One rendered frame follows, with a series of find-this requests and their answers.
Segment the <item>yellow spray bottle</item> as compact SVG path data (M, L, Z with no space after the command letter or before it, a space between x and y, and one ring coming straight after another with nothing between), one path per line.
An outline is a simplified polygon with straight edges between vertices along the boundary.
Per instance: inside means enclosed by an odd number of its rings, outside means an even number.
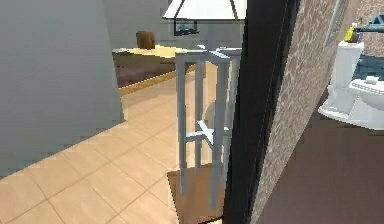
M361 41L361 33L357 31L357 28L360 26L360 23L352 23L346 31L343 40L347 43L359 43Z

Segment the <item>yellow top brown bed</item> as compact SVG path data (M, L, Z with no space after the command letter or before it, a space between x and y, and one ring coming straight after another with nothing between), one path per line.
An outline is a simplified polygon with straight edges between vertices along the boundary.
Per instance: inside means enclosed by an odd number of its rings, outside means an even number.
M174 78L177 51L183 51L183 48L156 45L150 50L113 49L112 57L120 96Z

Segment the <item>grey tall side table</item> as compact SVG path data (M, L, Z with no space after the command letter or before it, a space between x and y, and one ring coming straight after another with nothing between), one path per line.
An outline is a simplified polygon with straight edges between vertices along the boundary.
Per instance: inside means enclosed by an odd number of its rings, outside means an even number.
M177 136L180 167L180 193L187 191L186 144L195 144L195 168L201 166L201 144L206 143L211 149L212 168L210 171L209 206L215 209L218 204L219 188L227 180L228 160L235 112L237 83L241 50L239 48L219 47L207 50L201 45L197 50L178 50L175 52L176 92L177 92ZM208 127L203 119L203 74L205 62L217 66L217 84L213 102L214 125ZM195 70L195 130L186 131L186 70L185 65L192 62Z

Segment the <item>dark framed picture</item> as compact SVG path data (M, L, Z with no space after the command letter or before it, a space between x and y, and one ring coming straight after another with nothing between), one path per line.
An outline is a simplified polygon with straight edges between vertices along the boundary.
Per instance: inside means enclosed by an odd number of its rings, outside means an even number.
M174 35L183 36L197 34L197 22L192 20L175 20L174 21Z

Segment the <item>brown box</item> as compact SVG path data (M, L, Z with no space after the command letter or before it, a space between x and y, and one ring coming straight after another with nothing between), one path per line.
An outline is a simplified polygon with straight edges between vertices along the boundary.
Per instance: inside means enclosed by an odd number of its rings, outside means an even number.
M152 32L138 31L136 33L137 46L140 49L151 50L155 48L155 38Z

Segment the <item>brown floor mat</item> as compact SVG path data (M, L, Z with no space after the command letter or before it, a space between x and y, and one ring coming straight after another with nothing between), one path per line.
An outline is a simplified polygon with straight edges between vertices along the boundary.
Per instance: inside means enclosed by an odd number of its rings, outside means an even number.
M217 208L212 209L209 204L211 167L211 164L202 165L198 173L195 173L194 167L187 169L184 195L180 193L180 171L167 173L179 224L207 224L222 217L225 195L223 186L218 190Z

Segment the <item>white lamp shade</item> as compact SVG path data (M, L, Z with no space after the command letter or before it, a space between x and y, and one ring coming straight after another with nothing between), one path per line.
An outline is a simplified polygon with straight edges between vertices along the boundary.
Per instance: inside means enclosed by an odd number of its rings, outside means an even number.
M244 20L247 0L172 0L164 19Z

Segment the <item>white toilet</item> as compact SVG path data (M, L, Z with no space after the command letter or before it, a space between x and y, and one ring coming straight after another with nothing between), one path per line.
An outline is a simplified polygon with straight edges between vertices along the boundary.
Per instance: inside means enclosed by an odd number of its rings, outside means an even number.
M322 115L344 123L384 130L384 77L366 84L365 78L354 78L361 62L364 43L338 44L331 80L327 86L328 98L319 107Z

